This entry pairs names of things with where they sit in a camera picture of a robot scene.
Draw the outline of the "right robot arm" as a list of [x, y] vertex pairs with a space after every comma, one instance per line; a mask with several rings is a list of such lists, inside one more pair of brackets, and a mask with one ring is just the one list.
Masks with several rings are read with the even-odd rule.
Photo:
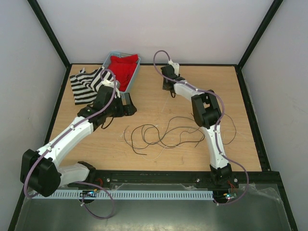
[[206, 138], [210, 154], [210, 181], [215, 187], [227, 186], [233, 179], [231, 165], [226, 158], [220, 133], [221, 110], [217, 95], [212, 90], [200, 90], [191, 85], [178, 72], [174, 64], [161, 67], [163, 89], [180, 95], [192, 104], [192, 114]]

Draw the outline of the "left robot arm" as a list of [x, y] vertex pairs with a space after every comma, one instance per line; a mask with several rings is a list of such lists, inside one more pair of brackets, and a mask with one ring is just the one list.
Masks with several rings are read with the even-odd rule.
[[92, 186], [96, 181], [95, 168], [88, 163], [78, 163], [60, 167], [65, 156], [85, 137], [97, 128], [104, 129], [108, 117], [131, 116], [137, 109], [130, 94], [120, 95], [113, 87], [101, 86], [96, 98], [82, 108], [72, 123], [49, 143], [33, 151], [28, 149], [22, 156], [20, 181], [24, 184], [24, 194], [33, 197], [28, 189], [44, 197], [52, 195], [60, 186], [80, 181], [84, 186]]

